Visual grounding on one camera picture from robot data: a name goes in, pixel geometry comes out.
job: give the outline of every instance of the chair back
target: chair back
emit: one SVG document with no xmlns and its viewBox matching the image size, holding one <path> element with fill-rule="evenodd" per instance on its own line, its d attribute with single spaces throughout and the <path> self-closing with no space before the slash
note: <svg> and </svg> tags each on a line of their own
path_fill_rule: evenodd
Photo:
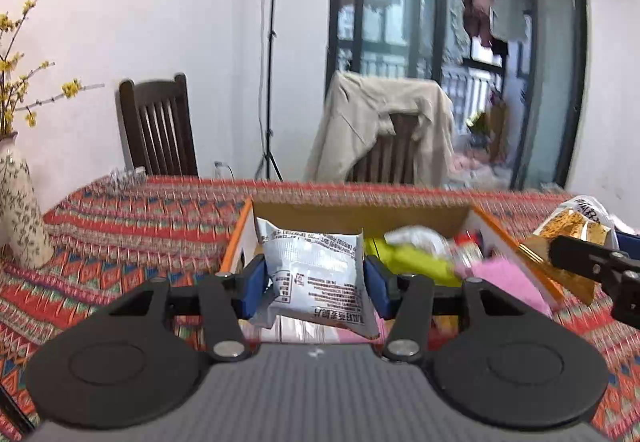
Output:
<svg viewBox="0 0 640 442">
<path fill-rule="evenodd" d="M 154 175 L 197 176 L 187 78 L 120 84 L 120 107 L 134 167 Z"/>
<path fill-rule="evenodd" d="M 396 135 L 379 135 L 372 149 L 351 168 L 347 182 L 414 184 L 418 143 L 412 136 L 418 116 L 394 113 L 390 117 Z"/>
</svg>

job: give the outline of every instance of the beige jacket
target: beige jacket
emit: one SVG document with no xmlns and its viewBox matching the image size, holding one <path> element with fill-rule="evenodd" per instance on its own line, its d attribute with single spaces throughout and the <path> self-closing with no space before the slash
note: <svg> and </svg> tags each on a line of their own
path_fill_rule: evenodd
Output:
<svg viewBox="0 0 640 442">
<path fill-rule="evenodd" d="M 453 113 L 440 86 L 432 80 L 364 77 L 350 72 L 334 75 L 305 180 L 343 182 L 378 135 L 394 135 L 389 117 L 393 113 L 418 115 L 415 183 L 431 187 L 445 183 L 453 155 Z"/>
</svg>

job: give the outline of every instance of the gray garment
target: gray garment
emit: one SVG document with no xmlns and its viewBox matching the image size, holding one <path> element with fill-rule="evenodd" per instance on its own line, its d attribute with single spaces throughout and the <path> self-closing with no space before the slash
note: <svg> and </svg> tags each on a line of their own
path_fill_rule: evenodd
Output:
<svg viewBox="0 0 640 442">
<path fill-rule="evenodd" d="M 418 116 L 414 179 L 439 187 L 453 156 L 452 104 L 438 83 L 413 78 L 363 77 L 337 72 L 306 165 L 305 180 L 343 182 L 353 165 L 375 145 L 378 135 L 394 135 L 390 114 Z"/>
<path fill-rule="evenodd" d="M 470 38 L 463 21 L 464 0 L 447 0 L 447 22 L 442 59 L 445 64 L 462 64 L 468 57 Z"/>
<path fill-rule="evenodd" d="M 527 0 L 494 0 L 491 34 L 502 41 L 527 41 Z"/>
</svg>

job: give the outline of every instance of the power cord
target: power cord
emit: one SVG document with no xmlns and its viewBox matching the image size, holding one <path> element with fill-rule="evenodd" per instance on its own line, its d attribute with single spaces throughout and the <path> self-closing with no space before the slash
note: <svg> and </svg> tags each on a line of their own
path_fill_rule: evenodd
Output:
<svg viewBox="0 0 640 442">
<path fill-rule="evenodd" d="M 213 166 L 214 166 L 216 169 L 220 169 L 221 167 L 225 167 L 225 168 L 227 168 L 227 169 L 229 170 L 229 173 L 231 173 L 231 179 L 232 179 L 232 180 L 235 180 L 235 179 L 236 179 L 236 177 L 234 176 L 234 172 L 233 172 L 233 170 L 231 169 L 231 166 L 230 166 L 229 164 L 226 164 L 225 162 L 218 162 L 218 161 L 216 161 L 216 162 L 213 162 Z"/>
<path fill-rule="evenodd" d="M 262 88 L 264 86 L 264 31 L 266 27 L 267 0 L 260 2 L 260 87 L 258 88 L 258 123 L 260 124 L 260 144 L 262 145 L 262 155 L 266 155 L 264 144 L 264 125 L 262 124 Z"/>
</svg>

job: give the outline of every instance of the open box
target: open box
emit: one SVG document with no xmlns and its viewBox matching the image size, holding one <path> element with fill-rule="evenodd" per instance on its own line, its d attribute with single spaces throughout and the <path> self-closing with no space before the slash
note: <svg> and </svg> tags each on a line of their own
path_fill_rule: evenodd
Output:
<svg viewBox="0 0 640 442">
<path fill-rule="evenodd" d="M 327 234 L 359 234 L 382 237 L 385 232 L 407 225 L 423 225 L 446 238 L 465 231 L 480 231 L 487 247 L 495 247 L 504 257 L 520 267 L 527 279 L 540 291 L 552 309 L 557 308 L 561 292 L 518 253 L 518 243 L 487 213 L 474 205 L 424 205 L 420 207 L 385 207 L 372 205 L 310 205 L 252 202 L 248 200 L 230 239 L 221 271 L 238 272 L 261 252 L 255 218 L 263 218 L 280 229 Z M 241 321 L 244 335 L 254 342 L 353 343 L 370 342 L 348 330 L 316 325 L 289 317 L 278 317 L 273 329 L 253 327 Z M 388 325 L 379 319 L 384 343 Z"/>
</svg>

